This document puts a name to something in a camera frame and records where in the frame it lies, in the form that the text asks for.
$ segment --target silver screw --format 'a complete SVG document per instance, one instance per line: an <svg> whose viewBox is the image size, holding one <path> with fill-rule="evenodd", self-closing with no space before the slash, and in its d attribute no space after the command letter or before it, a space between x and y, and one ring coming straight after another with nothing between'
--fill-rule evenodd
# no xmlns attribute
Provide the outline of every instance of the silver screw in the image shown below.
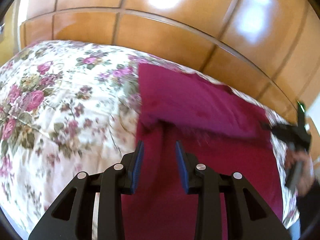
<svg viewBox="0 0 320 240"><path fill-rule="evenodd" d="M87 176L87 174L83 171L78 173L78 175L77 175L78 179L84 179L86 176Z"/></svg>
<svg viewBox="0 0 320 240"><path fill-rule="evenodd" d="M242 179L242 174L241 174L240 172L235 172L235 173L233 174L233 177L234 177L235 179Z"/></svg>
<svg viewBox="0 0 320 240"><path fill-rule="evenodd" d="M118 163L116 164L115 166L113 166L113 168L116 170L116 171L119 171L119 170L122 170L123 169L123 165L121 163Z"/></svg>
<svg viewBox="0 0 320 240"><path fill-rule="evenodd" d="M205 170L206 166L202 163L199 163L199 164L197 164L196 168L200 171L203 171L203 170Z"/></svg>

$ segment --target mattress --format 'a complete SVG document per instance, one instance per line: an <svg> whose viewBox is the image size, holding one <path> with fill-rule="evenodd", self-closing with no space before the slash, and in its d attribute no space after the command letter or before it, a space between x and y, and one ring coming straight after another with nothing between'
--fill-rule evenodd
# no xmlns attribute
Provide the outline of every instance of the mattress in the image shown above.
<svg viewBox="0 0 320 240"><path fill-rule="evenodd" d="M220 84L147 53L77 41L30 45L0 68L0 205L26 235L79 171L103 172L134 150L139 63L196 73ZM255 99L232 91L263 108L271 124L286 123ZM286 145L273 135L271 143L288 228L299 218L296 194L284 186Z"/></svg>

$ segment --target person's arm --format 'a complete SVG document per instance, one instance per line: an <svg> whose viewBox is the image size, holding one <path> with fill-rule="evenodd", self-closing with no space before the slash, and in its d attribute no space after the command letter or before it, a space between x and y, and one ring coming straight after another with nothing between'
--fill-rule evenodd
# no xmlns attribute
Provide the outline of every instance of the person's arm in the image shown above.
<svg viewBox="0 0 320 240"><path fill-rule="evenodd" d="M303 233L320 212L320 184L314 175L310 155L288 150L285 167L291 168L296 161L303 161L301 179L297 184L297 207L300 212L301 233Z"/></svg>

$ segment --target folded red fabric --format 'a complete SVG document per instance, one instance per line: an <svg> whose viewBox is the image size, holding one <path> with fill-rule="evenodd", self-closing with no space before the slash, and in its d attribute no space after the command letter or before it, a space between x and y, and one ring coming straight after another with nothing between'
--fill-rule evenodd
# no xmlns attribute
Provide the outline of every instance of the folded red fabric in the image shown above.
<svg viewBox="0 0 320 240"><path fill-rule="evenodd" d="M148 64L139 67L139 85L142 111L137 140L144 141L145 155L136 193L122 196L126 239L194 238L197 195L183 191L176 140L216 172L241 172L282 220L282 191L270 133L259 123L268 121L263 109L233 95L227 86ZM221 205L223 240L227 240L223 201Z"/></svg>

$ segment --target white floral bedding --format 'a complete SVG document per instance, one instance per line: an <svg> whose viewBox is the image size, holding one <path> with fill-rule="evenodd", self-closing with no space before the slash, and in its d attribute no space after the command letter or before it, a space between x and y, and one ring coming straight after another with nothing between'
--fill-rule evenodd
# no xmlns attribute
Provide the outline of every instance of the white floral bedding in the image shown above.
<svg viewBox="0 0 320 240"><path fill-rule="evenodd" d="M132 49L75 41L45 41L23 49L0 68L0 205L30 233L79 172L103 172L135 148L139 116L137 65L190 68ZM271 123L285 122L266 109ZM299 213L284 187L285 145L272 136L284 202L283 223ZM96 236L94 214L93 238Z"/></svg>

